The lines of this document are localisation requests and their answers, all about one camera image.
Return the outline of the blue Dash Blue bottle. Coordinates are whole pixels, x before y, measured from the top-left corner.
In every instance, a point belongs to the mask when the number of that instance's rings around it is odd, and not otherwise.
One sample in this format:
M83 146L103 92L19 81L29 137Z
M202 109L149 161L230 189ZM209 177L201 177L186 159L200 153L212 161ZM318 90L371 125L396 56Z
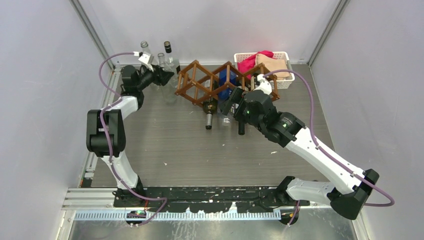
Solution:
M229 72L229 82L233 85L236 85L236 77L237 75L233 72ZM223 69L219 72L219 86L223 86L227 81L227 70ZM231 94L232 89L231 88L225 88L221 92L218 93L218 105L223 103ZM218 115L221 122L221 125L224 127L228 127L231 125L231 119L222 113L222 111L218 108Z

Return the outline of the square clear liquor bottle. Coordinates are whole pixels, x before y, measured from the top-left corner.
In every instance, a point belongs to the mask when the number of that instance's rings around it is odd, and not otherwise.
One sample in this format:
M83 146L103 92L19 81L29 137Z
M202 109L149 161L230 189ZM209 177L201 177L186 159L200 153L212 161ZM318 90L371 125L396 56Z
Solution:
M169 41L165 41L163 43L163 46L164 46L164 50L165 50L166 57L167 57L166 62L172 68L172 70L175 72L175 75L178 76L179 72L181 71L179 59L176 56L174 56L174 53L172 51L172 46L171 46L171 43Z

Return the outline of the round clear bottle pink label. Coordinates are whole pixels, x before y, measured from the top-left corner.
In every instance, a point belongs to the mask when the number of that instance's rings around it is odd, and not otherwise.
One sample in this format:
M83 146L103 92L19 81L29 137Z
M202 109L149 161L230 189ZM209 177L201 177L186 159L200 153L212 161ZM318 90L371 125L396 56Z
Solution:
M147 41L142 41L141 43L140 43L140 46L141 46L141 48L142 48L142 52L143 52L143 54L145 55L145 54L148 54L148 55L150 55L150 58L151 58L151 64L152 65L156 65L157 64L157 58L155 57L155 55L152 53L152 51L151 51L151 49L150 49L150 46L149 46L149 44L148 44L148 42Z

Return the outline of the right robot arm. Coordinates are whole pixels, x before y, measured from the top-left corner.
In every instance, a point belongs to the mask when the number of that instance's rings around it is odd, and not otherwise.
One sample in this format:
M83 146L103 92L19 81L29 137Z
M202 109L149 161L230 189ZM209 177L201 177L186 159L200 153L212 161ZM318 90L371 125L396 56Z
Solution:
M233 117L241 124L255 127L269 141L297 154L323 174L328 181L306 181L287 176L278 186L277 198L283 205L294 201L312 201L331 206L342 217L355 220L380 175L372 168L363 170L340 158L319 139L305 123L289 112L277 111L271 97L261 90L246 92L240 88L219 104L223 114L236 106Z

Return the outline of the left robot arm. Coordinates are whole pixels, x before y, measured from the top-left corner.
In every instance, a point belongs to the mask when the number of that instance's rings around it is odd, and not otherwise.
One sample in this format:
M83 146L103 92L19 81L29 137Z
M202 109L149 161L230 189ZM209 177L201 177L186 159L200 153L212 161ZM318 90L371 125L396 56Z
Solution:
M149 200L140 177L135 173L125 153L127 144L124 120L138 111L144 102L143 90L149 85L166 86L172 77L159 65L152 69L127 65L121 70L121 94L111 105L87 113L86 147L103 160L115 178L116 207L141 206Z

